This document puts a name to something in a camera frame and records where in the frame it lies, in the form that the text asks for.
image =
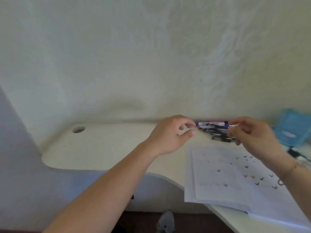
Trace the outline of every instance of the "white desk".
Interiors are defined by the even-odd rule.
[[[76,127],[85,127],[81,133],[72,133]],[[73,124],[56,139],[42,155],[45,165],[58,169],[108,170],[144,141],[155,124]],[[158,157],[147,173],[164,178],[184,189],[187,145],[211,145],[208,134],[197,132],[187,144],[168,155]],[[233,149],[244,149],[233,143],[224,143]],[[303,153],[310,147],[303,147]],[[297,228],[266,222],[245,213],[219,206],[207,205],[234,232],[288,232],[297,233]],[[301,229],[299,232],[310,232]]]

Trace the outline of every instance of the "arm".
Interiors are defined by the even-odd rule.
[[[111,232],[152,161],[179,149],[195,134],[188,130],[178,135],[184,124],[195,126],[181,115],[162,120],[146,141],[61,211],[44,233]]]
[[[298,206],[311,220],[311,172],[282,150],[267,123],[251,117],[230,121],[239,124],[230,127],[228,135],[236,137],[236,144],[246,150],[274,172],[285,184]]]

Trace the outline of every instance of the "forearm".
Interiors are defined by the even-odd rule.
[[[311,172],[285,152],[270,160],[266,166],[281,178],[298,206],[311,220]]]
[[[111,232],[156,155],[141,143],[102,175],[44,231]]]

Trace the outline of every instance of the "hand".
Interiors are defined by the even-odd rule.
[[[228,136],[236,138],[236,145],[243,144],[245,149],[262,162],[269,162],[278,155],[284,155],[281,144],[269,125],[251,117],[239,117],[229,122]]]
[[[144,142],[155,151],[157,156],[172,153],[182,147],[196,132],[191,129],[178,135],[178,130],[184,129],[183,125],[192,128],[195,127],[195,122],[182,115],[165,118],[158,123]]]

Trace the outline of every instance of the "shoe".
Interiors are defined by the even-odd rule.
[[[166,210],[155,225],[157,233],[173,233],[175,231],[174,215],[171,210]]]

